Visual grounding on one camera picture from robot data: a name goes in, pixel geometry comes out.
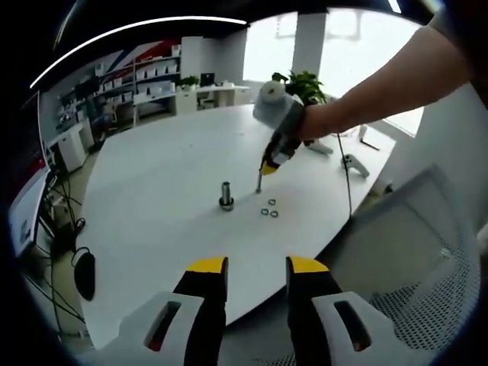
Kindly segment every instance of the desk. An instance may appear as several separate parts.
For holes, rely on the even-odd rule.
[[[197,100],[196,100],[196,95],[200,93],[209,93],[213,92],[216,93],[217,95],[217,106],[218,107],[227,107],[227,106],[232,106],[235,104],[247,104],[240,102],[239,98],[236,98],[236,93],[238,92],[247,92],[250,90],[250,87],[248,86],[240,86],[240,85],[234,85],[234,86],[216,86],[216,85],[211,85],[211,86],[202,86],[199,88],[196,88],[195,90],[191,91],[182,91],[180,92],[181,95],[188,95],[188,94],[195,94],[193,99],[194,99],[194,106],[192,106],[193,111],[197,110]],[[160,94],[160,95],[146,95],[144,93],[140,93],[138,95],[134,95],[134,100],[133,100],[133,127],[137,125],[137,122],[139,120],[139,106],[141,104],[145,103],[150,103],[154,101],[161,101],[162,99],[167,99],[171,98],[172,101],[178,97],[178,92],[176,93],[165,93],[165,94]],[[175,114],[182,114],[177,107],[174,108]]]
[[[348,220],[348,191],[338,141],[329,157],[300,147],[278,172],[263,178],[258,166],[272,131],[252,117],[252,105],[215,108],[165,118],[109,138],[86,189],[87,225],[77,247],[97,259],[95,298],[81,299],[96,348],[118,334],[120,321],[158,291],[172,291],[201,258],[229,257],[227,323],[285,285],[285,257],[316,257]],[[342,139],[371,173],[351,171],[356,210],[390,157]],[[219,208],[220,185],[230,182],[234,209]],[[263,216],[273,207],[279,217]]]

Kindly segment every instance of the chair backrest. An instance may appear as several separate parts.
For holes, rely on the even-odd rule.
[[[381,230],[366,230],[371,225],[393,228],[398,242],[409,242],[419,260],[408,264],[411,272],[400,276],[396,286],[378,291],[370,303],[393,321],[398,339],[435,356],[467,322],[480,291],[480,257],[464,208],[445,173],[432,166],[359,217],[343,245],[350,238],[381,240]],[[366,232],[373,237],[365,237]],[[388,260],[395,266],[394,261],[403,259]]]

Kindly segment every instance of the cable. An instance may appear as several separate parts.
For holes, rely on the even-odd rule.
[[[78,310],[77,310],[77,309],[75,309],[74,307],[72,307],[72,306],[69,304],[69,302],[68,302],[68,301],[67,301],[67,300],[66,300],[66,299],[65,299],[65,298],[62,296],[62,294],[60,294],[60,293],[59,293],[59,291],[58,291],[56,288],[54,288],[54,287],[53,287],[53,285],[52,285],[52,284],[50,284],[50,283],[49,283],[49,281],[48,281],[46,278],[43,278],[43,279],[44,279],[44,281],[46,282],[47,286],[49,286],[49,288],[50,288],[51,290],[53,290],[53,291],[54,291],[54,292],[55,292],[55,293],[56,293],[56,294],[59,296],[59,298],[60,298],[60,299],[61,299],[61,300],[62,300],[62,301],[63,301],[63,302],[66,304],[66,306],[67,306],[67,307],[68,307],[68,308],[69,308],[69,309],[70,309],[70,310],[71,310],[73,313],[75,313],[77,316],[79,316],[80,318],[82,318],[82,319],[83,319],[83,316],[82,316],[82,315],[81,315],[81,314],[78,312]]]
[[[54,264],[53,258],[51,257],[51,281],[54,278]],[[63,330],[61,329],[61,322],[59,321],[59,314],[58,308],[56,307],[56,302],[54,301],[54,294],[53,294],[53,310],[54,310],[54,317],[56,318],[56,324],[58,325],[58,330],[60,334],[63,334]]]
[[[342,141],[340,135],[337,133],[337,138],[339,140],[339,148],[341,150],[341,155],[342,155],[342,164],[345,163],[345,155],[344,155],[344,150],[342,149]],[[351,199],[351,183],[349,182],[349,170],[346,168],[345,170],[345,179],[348,184],[348,199],[349,199],[349,218],[352,217],[352,199]]]
[[[67,178],[66,180],[68,182],[68,191],[67,192],[66,192],[66,187],[64,186],[64,183],[60,184],[61,188],[63,190],[63,193],[57,191],[55,188],[53,188],[53,190],[58,192],[59,194],[61,194],[61,197],[64,198],[64,201],[66,202],[66,206],[68,207],[68,214],[69,214],[69,218],[71,220],[71,224],[73,225],[73,230],[75,232],[75,235],[78,235],[78,234],[80,234],[80,232],[85,227],[86,220],[83,217],[76,219],[75,212],[72,209],[70,201],[74,201],[80,205],[81,205],[81,202],[79,202],[75,198],[71,197],[71,184],[69,182],[69,178]]]
[[[48,259],[51,259],[51,253],[49,253],[47,250],[45,249],[42,249],[40,246],[38,246],[37,243],[34,243],[34,245],[44,254],[48,255],[49,257],[47,257]]]
[[[46,298],[48,299],[49,301],[51,301],[54,305],[54,309],[56,311],[56,308],[59,307],[61,310],[65,311],[66,313],[68,313],[69,315],[73,316],[74,318],[78,319],[80,322],[84,323],[85,324],[85,320],[83,318],[81,318],[80,316],[72,313],[71,311],[69,311],[68,309],[66,309],[63,305],[57,303],[54,299],[52,299],[51,297],[49,297],[48,294],[46,294],[42,288],[39,287],[38,284],[36,284],[34,281],[32,281],[29,277],[26,276],[26,279]]]
[[[61,197],[63,197],[63,193],[61,193],[60,191],[58,191],[57,189],[55,189],[54,187],[51,188],[51,190],[55,191],[57,194],[59,194]],[[79,204],[80,206],[82,206],[82,203],[80,201],[78,201],[76,198],[73,198],[73,197],[69,197],[69,199],[73,202],[75,202],[76,204]]]

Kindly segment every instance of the white shelving unit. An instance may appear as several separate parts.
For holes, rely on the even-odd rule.
[[[163,73],[163,74],[159,74],[159,75],[152,75],[150,77],[146,77],[144,79],[137,80],[138,71],[136,70],[136,68],[138,66],[145,66],[145,65],[152,64],[152,63],[160,63],[160,62],[164,62],[164,61],[169,61],[171,59],[181,59],[181,55],[179,55],[179,56],[167,56],[167,57],[153,57],[152,59],[145,59],[145,60],[139,61],[139,62],[136,62],[136,60],[134,59],[132,64],[130,64],[130,65],[124,66],[124,67],[117,69],[117,70],[111,70],[110,72],[106,72],[104,75],[99,76],[99,78],[103,79],[105,76],[113,75],[116,72],[124,72],[124,71],[131,68],[132,70],[130,70],[130,72],[127,73],[127,75],[124,75],[122,77],[127,77],[128,75],[132,75],[132,79],[130,82],[125,82],[122,85],[114,86],[113,88],[111,88],[109,90],[100,91],[99,93],[95,94],[95,97],[98,97],[101,95],[108,95],[108,94],[113,93],[113,92],[115,92],[115,93],[119,92],[120,94],[127,93],[127,90],[126,89],[124,90],[124,88],[126,88],[128,86],[132,86],[132,93],[133,93],[132,96],[134,96],[135,94],[137,94],[137,84],[139,84],[139,83],[148,82],[150,80],[153,80],[155,82],[157,79],[164,79],[165,77],[171,77],[171,76],[179,75],[180,74],[179,69],[181,68],[181,62],[177,66],[177,70],[178,70],[177,72],[167,72],[167,73]],[[129,101],[132,101],[132,99],[126,100],[126,99],[124,99],[124,97],[122,97],[122,101],[120,103],[117,103],[117,105],[126,104]]]

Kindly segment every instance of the potted plant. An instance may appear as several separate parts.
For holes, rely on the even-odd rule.
[[[276,82],[284,82],[284,90],[289,95],[298,95],[305,105],[326,103],[326,96],[320,90],[320,86],[323,84],[311,72],[304,71],[295,74],[290,71],[289,77],[275,72],[271,79]]]
[[[195,90],[196,85],[200,82],[200,79],[197,76],[188,76],[186,78],[180,79],[177,82],[177,86],[181,86],[183,90]]]

